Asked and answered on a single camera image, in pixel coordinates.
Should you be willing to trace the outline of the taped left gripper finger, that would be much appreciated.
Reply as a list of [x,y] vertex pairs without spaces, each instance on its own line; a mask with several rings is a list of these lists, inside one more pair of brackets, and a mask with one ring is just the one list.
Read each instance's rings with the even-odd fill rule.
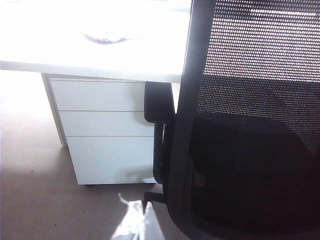
[[113,232],[113,240],[163,240],[164,234],[149,201],[129,201],[118,194],[126,213]]

